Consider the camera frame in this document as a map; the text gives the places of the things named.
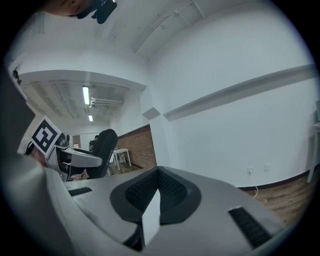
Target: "black slot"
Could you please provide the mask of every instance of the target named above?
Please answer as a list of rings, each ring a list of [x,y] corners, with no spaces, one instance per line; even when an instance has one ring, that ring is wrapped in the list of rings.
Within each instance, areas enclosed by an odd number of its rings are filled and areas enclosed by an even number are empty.
[[[70,193],[70,195],[72,197],[74,197],[74,196],[78,196],[78,195],[88,193],[91,191],[92,191],[92,189],[89,187],[82,187],[82,188],[78,188],[78,189],[69,190],[68,192]]]
[[[271,238],[243,207],[229,210],[229,214],[253,248],[261,246]]]

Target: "ceiling light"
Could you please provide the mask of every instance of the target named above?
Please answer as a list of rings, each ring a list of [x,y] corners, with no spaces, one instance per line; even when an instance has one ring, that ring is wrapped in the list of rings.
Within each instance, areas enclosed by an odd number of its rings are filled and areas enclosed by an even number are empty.
[[[82,87],[82,91],[83,91],[84,104],[90,105],[89,87],[88,86],[83,86]]]

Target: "white desk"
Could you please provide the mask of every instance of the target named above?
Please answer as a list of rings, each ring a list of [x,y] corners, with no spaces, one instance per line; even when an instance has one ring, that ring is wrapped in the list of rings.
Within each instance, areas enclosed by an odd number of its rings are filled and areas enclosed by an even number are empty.
[[[319,147],[319,141],[318,141],[318,133],[320,133],[320,122],[317,122],[314,126],[314,146],[313,146],[313,157],[310,167],[310,172],[308,175],[308,178],[306,182],[310,183],[312,175],[314,174],[316,161],[317,161],[317,154],[318,154],[318,147]]]
[[[129,149],[127,148],[121,148],[121,149],[117,149],[117,150],[114,150],[113,153],[114,153],[114,164],[118,167],[118,170],[120,171],[120,166],[119,166],[119,162],[118,162],[118,157],[117,157],[117,154],[121,154],[121,153],[125,153],[126,152],[126,155],[128,156],[128,161],[129,161],[129,165],[131,166],[131,161],[130,161],[130,156],[129,156]]]

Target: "black mesh texture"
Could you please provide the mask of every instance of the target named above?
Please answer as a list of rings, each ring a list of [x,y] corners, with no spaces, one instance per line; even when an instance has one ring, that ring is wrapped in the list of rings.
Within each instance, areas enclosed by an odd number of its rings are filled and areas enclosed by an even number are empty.
[[[229,211],[229,214],[253,248],[259,247],[271,238],[263,227],[243,207],[232,209]]]
[[[158,189],[158,172],[154,171],[125,191],[125,198],[141,212],[145,212]]]
[[[159,192],[161,213],[177,206],[187,196],[186,187],[162,171],[159,172]]]
[[[84,193],[88,193],[91,192],[92,189],[89,187],[83,187],[83,188],[78,188],[78,189],[74,189],[74,190],[69,190],[69,193],[72,197],[77,196],[77,195],[81,195]]]

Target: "chair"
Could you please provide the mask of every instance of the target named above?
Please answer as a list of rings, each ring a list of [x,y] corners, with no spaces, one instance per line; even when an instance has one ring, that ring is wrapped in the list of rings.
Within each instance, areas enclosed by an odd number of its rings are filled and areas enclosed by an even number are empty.
[[[50,168],[59,172],[64,182],[74,174],[81,174],[85,169],[90,179],[103,178],[117,142],[116,132],[107,129],[98,135],[92,152],[56,144],[46,161]]]

